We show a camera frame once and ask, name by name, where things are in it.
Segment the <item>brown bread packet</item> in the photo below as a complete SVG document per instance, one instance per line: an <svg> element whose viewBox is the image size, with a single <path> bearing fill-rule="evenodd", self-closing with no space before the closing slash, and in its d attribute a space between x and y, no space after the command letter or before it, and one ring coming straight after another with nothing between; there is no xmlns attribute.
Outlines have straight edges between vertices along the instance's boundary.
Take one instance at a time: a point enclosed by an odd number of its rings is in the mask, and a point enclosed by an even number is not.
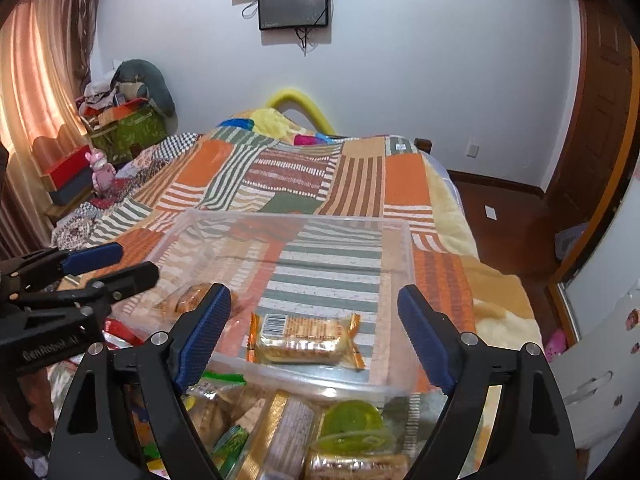
<svg viewBox="0 0 640 480"><path fill-rule="evenodd" d="M193 311L205 298L212 284L195 283L184 285L171 292L155 307L164 318L176 320L180 315Z"/></svg>

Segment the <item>clear bag brown pastries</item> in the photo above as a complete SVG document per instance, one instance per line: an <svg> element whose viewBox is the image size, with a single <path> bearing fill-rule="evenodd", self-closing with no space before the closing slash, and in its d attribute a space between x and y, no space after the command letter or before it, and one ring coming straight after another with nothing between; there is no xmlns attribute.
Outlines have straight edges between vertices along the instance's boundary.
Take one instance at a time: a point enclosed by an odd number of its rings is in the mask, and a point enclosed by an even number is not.
<svg viewBox="0 0 640 480"><path fill-rule="evenodd" d="M207 451L234 427L250 434L257 426L270 392L250 384L241 374L206 370L183 401Z"/></svg>

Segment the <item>green jelly cup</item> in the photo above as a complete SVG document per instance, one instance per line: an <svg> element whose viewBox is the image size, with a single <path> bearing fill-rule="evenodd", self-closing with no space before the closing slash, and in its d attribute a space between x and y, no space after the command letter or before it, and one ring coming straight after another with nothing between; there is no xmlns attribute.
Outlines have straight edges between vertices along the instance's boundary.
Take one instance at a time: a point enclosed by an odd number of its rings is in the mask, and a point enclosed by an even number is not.
<svg viewBox="0 0 640 480"><path fill-rule="evenodd" d="M324 412L318 437L310 447L317 452L352 456L385 453L395 445L396 439L375 405L347 400Z"/></svg>

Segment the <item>orange cake packet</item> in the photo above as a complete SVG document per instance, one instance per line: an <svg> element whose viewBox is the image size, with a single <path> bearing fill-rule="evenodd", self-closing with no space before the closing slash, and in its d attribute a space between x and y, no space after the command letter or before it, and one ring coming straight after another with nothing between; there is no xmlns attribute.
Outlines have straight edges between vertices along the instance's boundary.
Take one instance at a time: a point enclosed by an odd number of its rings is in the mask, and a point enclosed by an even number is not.
<svg viewBox="0 0 640 480"><path fill-rule="evenodd" d="M253 314L247 335L247 362L267 364L337 365L364 370L355 342L360 315L317 318L291 313Z"/></svg>

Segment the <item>gold edged long packet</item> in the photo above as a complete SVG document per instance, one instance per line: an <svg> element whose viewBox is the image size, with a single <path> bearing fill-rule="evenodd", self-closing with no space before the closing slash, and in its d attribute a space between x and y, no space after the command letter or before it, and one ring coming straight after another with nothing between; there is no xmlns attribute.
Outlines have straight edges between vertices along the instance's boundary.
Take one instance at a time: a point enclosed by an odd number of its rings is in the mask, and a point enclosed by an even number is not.
<svg viewBox="0 0 640 480"><path fill-rule="evenodd" d="M235 479L298 479L320 411L301 396L278 390L250 434Z"/></svg>

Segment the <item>red white snack packet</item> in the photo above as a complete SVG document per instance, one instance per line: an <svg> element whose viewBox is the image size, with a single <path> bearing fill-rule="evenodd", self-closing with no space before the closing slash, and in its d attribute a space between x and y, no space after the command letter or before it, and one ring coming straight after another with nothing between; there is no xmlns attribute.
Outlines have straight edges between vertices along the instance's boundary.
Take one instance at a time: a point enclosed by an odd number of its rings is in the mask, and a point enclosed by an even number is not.
<svg viewBox="0 0 640 480"><path fill-rule="evenodd" d="M143 340L126 325L114 318L107 318L103 326L103 337L110 350L141 346Z"/></svg>

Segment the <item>green pea snack bag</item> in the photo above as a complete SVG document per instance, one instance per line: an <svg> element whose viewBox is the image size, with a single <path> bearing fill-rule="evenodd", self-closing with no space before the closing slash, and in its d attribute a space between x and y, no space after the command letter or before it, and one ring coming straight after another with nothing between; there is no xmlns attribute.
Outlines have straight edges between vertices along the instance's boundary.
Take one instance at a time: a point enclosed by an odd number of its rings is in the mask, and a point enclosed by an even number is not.
<svg viewBox="0 0 640 480"><path fill-rule="evenodd" d="M235 425L223 434L214 445L210 458L222 478L227 478L238 461L250 434L242 426Z"/></svg>

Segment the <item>cream rice cracker pack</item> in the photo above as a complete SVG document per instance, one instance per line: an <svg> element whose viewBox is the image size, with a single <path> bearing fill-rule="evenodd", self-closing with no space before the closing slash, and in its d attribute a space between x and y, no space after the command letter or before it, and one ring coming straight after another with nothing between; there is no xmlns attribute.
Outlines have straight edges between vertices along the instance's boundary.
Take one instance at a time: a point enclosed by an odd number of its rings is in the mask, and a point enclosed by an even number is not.
<svg viewBox="0 0 640 480"><path fill-rule="evenodd" d="M307 458L305 479L392 480L402 479L409 470L404 454L341 456L312 452Z"/></svg>

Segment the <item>red gift box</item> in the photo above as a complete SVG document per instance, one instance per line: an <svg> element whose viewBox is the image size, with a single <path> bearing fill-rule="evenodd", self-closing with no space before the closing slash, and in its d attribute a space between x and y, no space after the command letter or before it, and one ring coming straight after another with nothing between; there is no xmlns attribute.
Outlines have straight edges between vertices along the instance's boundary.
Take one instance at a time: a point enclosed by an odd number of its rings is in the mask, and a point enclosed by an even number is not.
<svg viewBox="0 0 640 480"><path fill-rule="evenodd" d="M89 167L90 154L90 146L84 145L58 160L40 176L44 188L48 192L58 191L82 170Z"/></svg>

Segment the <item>pink plush toy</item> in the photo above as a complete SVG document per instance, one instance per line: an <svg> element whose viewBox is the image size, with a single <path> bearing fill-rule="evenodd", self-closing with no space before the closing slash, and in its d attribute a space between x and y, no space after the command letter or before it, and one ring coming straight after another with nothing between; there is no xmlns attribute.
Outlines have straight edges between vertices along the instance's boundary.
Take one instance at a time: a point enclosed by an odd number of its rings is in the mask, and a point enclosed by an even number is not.
<svg viewBox="0 0 640 480"><path fill-rule="evenodd" d="M116 170L101 150L92 148L85 156L92 171L91 179L94 192L98 195L104 195L111 188Z"/></svg>

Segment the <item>green storage box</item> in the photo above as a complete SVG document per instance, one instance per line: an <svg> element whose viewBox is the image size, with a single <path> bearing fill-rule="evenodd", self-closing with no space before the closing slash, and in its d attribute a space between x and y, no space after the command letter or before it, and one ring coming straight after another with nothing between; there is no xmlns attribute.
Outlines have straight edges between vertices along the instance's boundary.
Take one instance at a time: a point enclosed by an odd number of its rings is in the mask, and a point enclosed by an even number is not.
<svg viewBox="0 0 640 480"><path fill-rule="evenodd" d="M129 162L143 150L160 143L167 136L164 118L150 106L99 128L89 134L94 148L101 150L114 165Z"/></svg>

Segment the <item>clear plastic storage box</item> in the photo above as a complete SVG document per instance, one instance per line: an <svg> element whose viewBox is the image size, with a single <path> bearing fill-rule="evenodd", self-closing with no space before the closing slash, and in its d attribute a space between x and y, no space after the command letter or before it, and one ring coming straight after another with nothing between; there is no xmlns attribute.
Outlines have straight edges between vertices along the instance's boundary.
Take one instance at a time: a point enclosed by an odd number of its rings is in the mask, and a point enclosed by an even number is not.
<svg viewBox="0 0 640 480"><path fill-rule="evenodd" d="M372 401L413 390L418 363L398 318L399 289L414 279L406 222L302 214L243 214L187 210L152 223L145 260L160 278L154 288L122 300L115 318L145 338L175 320L155 307L181 286L219 283L231 292L224 332L210 364L276 386L300 382L322 396ZM253 314L317 318L360 315L355 342L364 370L337 365L247 362Z"/></svg>

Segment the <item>patchwork striped bed blanket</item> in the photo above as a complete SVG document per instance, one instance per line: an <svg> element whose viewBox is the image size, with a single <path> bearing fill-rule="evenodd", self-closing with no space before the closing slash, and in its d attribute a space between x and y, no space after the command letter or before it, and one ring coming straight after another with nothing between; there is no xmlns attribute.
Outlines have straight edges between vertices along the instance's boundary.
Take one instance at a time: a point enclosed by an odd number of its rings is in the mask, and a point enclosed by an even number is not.
<svg viewBox="0 0 640 480"><path fill-rule="evenodd" d="M228 307L205 362L248 379L218 419L235 479L485 473L500 396L542 359L518 278L480 261L462 209L400 136L296 145L242 120L143 151L120 200L89 200L54 246L151 261L116 301L167 333L212 288Z"/></svg>

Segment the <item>orange striped curtain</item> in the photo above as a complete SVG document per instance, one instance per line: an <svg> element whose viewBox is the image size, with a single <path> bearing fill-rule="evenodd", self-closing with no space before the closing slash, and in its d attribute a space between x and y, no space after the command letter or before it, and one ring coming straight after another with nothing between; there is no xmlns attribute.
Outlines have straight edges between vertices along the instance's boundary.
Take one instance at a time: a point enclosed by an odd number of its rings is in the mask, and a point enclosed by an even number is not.
<svg viewBox="0 0 640 480"><path fill-rule="evenodd" d="M75 101L90 76L98 0L17 0L1 26L1 255L48 246L44 174L85 143Z"/></svg>

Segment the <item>brown wooden door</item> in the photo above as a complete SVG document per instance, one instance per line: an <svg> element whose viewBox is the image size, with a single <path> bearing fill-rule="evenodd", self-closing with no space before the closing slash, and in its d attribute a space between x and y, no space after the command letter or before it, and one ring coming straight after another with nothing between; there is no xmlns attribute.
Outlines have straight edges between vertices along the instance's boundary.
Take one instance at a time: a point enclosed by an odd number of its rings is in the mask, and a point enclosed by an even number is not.
<svg viewBox="0 0 640 480"><path fill-rule="evenodd" d="M546 199L556 227L586 229L552 275L572 278L611 223L637 154L639 50L608 0L578 0L580 59L570 126Z"/></svg>

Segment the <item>yellow curved headboard tube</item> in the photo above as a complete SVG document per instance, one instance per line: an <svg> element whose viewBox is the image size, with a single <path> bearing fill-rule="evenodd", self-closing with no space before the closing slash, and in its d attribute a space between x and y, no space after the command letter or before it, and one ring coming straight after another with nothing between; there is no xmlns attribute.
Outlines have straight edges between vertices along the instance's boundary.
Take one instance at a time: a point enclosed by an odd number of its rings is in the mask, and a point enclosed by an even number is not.
<svg viewBox="0 0 640 480"><path fill-rule="evenodd" d="M297 106L319 132L327 136L337 136L334 128L326 119L326 116L322 114L320 108L314 104L314 101L309 96L299 90L293 88L279 90L267 99L265 107L280 110L285 104Z"/></svg>

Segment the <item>white wall socket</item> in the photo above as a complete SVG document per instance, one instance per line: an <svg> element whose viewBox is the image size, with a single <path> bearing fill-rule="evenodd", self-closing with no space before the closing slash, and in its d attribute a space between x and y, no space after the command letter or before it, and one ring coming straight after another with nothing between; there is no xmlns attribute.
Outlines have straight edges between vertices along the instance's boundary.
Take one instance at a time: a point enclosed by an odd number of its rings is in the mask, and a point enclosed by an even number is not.
<svg viewBox="0 0 640 480"><path fill-rule="evenodd" d="M466 156L468 156L469 158L475 158L478 155L478 152L480 151L480 147L476 144L470 144L468 146L468 149L466 150Z"/></svg>

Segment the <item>small black wall monitor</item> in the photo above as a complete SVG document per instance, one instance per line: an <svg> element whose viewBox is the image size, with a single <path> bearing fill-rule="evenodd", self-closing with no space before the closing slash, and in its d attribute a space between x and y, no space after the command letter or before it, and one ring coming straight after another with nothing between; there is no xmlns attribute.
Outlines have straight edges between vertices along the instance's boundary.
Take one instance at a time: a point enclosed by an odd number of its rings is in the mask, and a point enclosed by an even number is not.
<svg viewBox="0 0 640 480"><path fill-rule="evenodd" d="M258 0L260 30L326 27L330 0Z"/></svg>

